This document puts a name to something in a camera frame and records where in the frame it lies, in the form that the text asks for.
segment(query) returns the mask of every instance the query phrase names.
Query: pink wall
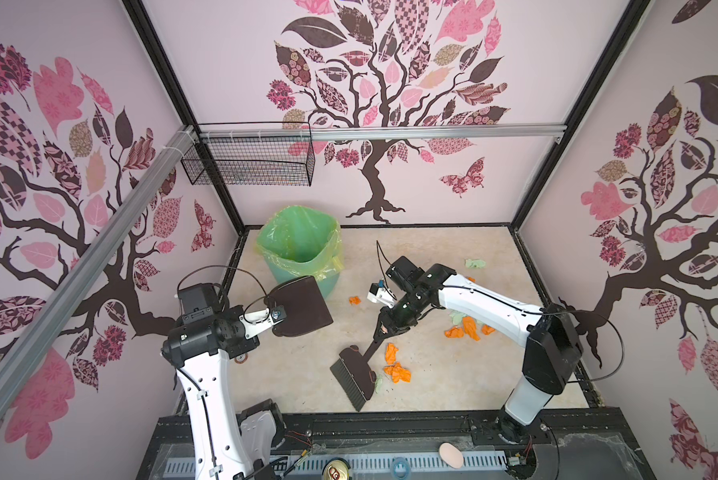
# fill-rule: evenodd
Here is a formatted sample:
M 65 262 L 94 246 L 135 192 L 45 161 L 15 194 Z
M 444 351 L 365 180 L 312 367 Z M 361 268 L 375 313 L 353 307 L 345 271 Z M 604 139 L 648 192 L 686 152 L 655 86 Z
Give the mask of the pink wall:
M 655 475 L 700 479 L 718 478 L 718 0 L 683 5 L 656 2 L 522 236 L 554 296 L 620 329 L 625 364 L 597 385 Z M 610 372 L 614 331 L 578 319 L 588 371 Z
M 0 354 L 179 125 L 119 2 L 0 2 Z M 178 167 L 8 410 L 0 478 L 135 475 L 178 397 L 174 288 L 234 242 Z
M 436 124 L 448 124 L 450 115 L 483 108 L 491 110 L 482 116 L 503 124 L 561 123 L 626 2 L 379 0 L 372 3 L 372 12 L 370 2 L 343 0 L 147 4 L 200 121 L 281 120 L 288 115 L 308 118 L 312 124 L 325 117 L 325 127 L 359 127 L 396 125 L 392 112 L 397 107 L 401 126 L 436 115 Z M 304 26 L 296 22 L 306 18 L 301 20 Z M 325 30 L 309 23 L 337 33 L 320 34 Z M 400 47 L 399 61 L 378 56 L 371 62 L 374 72 L 370 62 L 360 58 L 371 56 L 373 44 L 387 46 L 383 38 L 389 32 Z M 428 49 L 421 50 L 421 45 Z M 470 48 L 476 56 L 460 74 L 461 57 Z M 341 56 L 349 52 L 352 64 Z M 297 61 L 292 54 L 298 55 Z M 479 65 L 489 62 L 497 66 L 482 78 Z M 413 65 L 425 67 L 418 68 L 417 78 L 405 80 L 404 72 Z M 290 67 L 307 70 L 298 77 Z M 462 83 L 455 87 L 455 81 Z M 477 85 L 478 91 L 456 92 Z M 404 95 L 392 99 L 402 86 Z M 381 91 L 387 94 L 385 101 Z M 454 110 L 448 114 L 450 101 Z M 374 108 L 380 108 L 380 114 L 374 121 L 365 120 Z M 322 144 L 316 147 L 311 187 L 233 186 L 230 192 L 248 224 L 262 224 L 289 204 L 320 208 L 344 224 L 510 221 L 549 141 L 477 138 L 471 139 L 474 145 L 449 150 L 424 140 L 412 140 L 414 148 L 375 142 L 377 158 L 366 159 L 357 141 L 335 147 L 336 153 L 347 149 L 341 164 L 328 162 L 331 155 L 324 152 L 330 148 Z M 406 163 L 398 157 L 391 163 L 383 155 L 391 148 L 406 150 Z M 355 162 L 351 151 L 356 152 Z M 480 158 L 484 178 L 476 176 L 473 182 L 466 173 Z M 460 196 L 442 179 L 468 191 Z M 348 217 L 355 212 L 361 214 Z

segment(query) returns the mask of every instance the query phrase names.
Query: blue tape roll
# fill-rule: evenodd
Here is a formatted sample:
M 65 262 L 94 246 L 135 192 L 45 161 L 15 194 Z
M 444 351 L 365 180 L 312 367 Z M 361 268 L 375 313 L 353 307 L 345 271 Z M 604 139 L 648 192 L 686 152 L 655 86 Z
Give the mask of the blue tape roll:
M 397 466 L 403 466 L 404 472 L 402 472 L 401 474 L 399 472 L 397 472 L 396 471 Z M 407 480 L 411 474 L 412 474 L 412 467 L 410 466 L 410 463 L 407 460 L 405 460 L 402 457 L 395 458 L 393 460 L 393 465 L 391 466 L 391 475 L 394 478 L 398 478 L 399 480 Z

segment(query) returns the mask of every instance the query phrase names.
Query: floor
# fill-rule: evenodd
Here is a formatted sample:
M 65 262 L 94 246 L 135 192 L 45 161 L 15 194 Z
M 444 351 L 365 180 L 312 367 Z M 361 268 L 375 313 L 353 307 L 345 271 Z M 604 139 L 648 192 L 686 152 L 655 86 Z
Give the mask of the floor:
M 250 232 L 239 268 L 258 276 L 268 290 L 276 282 L 254 250 L 257 236 L 257 230 Z M 366 294 L 381 275 L 375 240 L 392 262 L 405 255 L 424 270 L 431 264 L 447 265 L 490 290 L 540 304 L 505 227 L 348 228 L 342 230 L 342 237 L 345 270 L 326 299 L 334 323 L 295 338 L 262 333 L 260 346 L 230 371 L 230 391 L 237 411 L 266 398 L 277 402 L 282 412 L 354 410 L 332 377 L 330 366 L 346 346 L 355 344 L 364 351 L 372 342 L 380 307 L 369 302 Z M 467 258 L 482 259 L 486 267 L 467 269 Z M 260 288 L 249 276 L 234 277 L 231 305 L 247 305 L 259 296 Z M 352 296 L 361 298 L 361 304 L 351 305 L 348 299 Z M 521 375 L 524 350 L 499 332 L 480 335 L 478 342 L 468 336 L 450 339 L 444 332 L 451 327 L 449 311 L 434 310 L 411 331 L 392 339 L 399 348 L 396 360 L 412 372 L 410 383 L 394 384 L 382 373 L 385 347 L 381 347 L 370 366 L 383 382 L 362 411 L 500 408 Z M 547 408 L 587 407 L 580 387 L 570 384 L 563 394 L 551 399 Z

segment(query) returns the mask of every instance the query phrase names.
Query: trash can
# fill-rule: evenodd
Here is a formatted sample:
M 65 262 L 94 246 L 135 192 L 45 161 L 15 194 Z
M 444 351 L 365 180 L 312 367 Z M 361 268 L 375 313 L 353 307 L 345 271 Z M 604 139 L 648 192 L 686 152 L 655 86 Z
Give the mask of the trash can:
M 307 206 L 288 206 L 271 217 L 260 229 L 255 249 L 278 283 L 312 275 L 324 298 L 344 268 L 340 224 Z

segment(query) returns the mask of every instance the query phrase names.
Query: black wire mesh basket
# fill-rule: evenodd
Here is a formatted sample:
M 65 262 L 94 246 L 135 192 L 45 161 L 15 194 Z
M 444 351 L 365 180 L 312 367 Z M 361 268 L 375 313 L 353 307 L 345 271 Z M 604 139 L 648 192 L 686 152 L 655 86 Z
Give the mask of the black wire mesh basket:
M 314 177 L 314 142 L 307 122 L 268 124 L 264 130 L 209 131 L 183 156 L 192 185 L 306 185 Z

